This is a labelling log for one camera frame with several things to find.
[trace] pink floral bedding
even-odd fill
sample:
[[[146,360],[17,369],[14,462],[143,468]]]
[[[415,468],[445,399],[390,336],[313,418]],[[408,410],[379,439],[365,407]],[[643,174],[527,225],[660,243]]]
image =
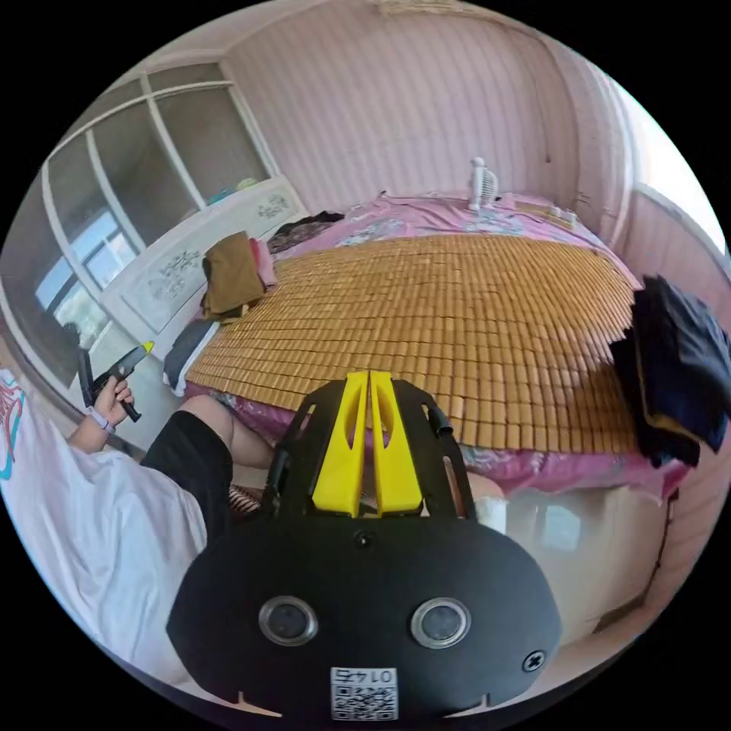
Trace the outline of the pink floral bedding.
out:
[[[550,205],[539,198],[508,194],[493,208],[473,212],[468,208],[464,193],[454,196],[434,193],[419,198],[380,196],[371,203],[354,206],[346,212],[342,221],[274,258],[289,259],[311,251],[356,246],[365,241],[480,231],[564,241],[596,249],[610,257],[633,286],[640,287],[623,263],[580,222],[576,223],[572,231],[567,231],[535,214],[518,210],[516,203],[520,201]],[[233,394],[222,394],[215,389],[187,382],[186,397],[201,393],[226,402],[246,426],[271,444],[281,439],[293,416],[293,412],[286,409],[259,404]],[[677,462],[656,470],[639,452],[626,455],[574,455],[463,446],[462,454],[469,471],[493,480],[506,495],[526,490],[558,493],[630,484],[655,500],[662,500],[674,491],[688,472],[687,467]]]

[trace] hand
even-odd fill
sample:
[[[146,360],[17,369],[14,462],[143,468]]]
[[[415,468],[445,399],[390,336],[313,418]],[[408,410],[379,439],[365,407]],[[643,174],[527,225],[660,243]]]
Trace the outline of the hand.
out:
[[[127,412],[122,406],[122,402],[134,405],[135,397],[127,386],[127,381],[119,381],[110,376],[110,379],[104,385],[101,393],[97,397],[94,408],[112,425],[123,422],[127,416]]]

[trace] bracelet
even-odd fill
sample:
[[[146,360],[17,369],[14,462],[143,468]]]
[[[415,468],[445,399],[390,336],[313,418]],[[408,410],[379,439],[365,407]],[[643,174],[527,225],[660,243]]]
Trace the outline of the bracelet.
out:
[[[114,434],[116,429],[93,406],[88,408],[89,416],[107,433]]]

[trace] screw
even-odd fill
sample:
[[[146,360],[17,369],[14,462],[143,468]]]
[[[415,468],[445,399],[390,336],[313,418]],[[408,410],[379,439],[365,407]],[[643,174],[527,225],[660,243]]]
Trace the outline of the screw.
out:
[[[367,548],[373,542],[373,534],[369,531],[357,531],[353,540],[358,548]]]
[[[523,660],[524,672],[535,672],[546,661],[546,653],[543,650],[536,650]]]

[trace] qr code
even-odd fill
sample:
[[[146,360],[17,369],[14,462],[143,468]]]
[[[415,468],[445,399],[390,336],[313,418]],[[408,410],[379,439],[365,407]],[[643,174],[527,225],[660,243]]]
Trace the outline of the qr code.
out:
[[[342,721],[394,721],[398,718],[396,685],[334,685],[333,718]]]

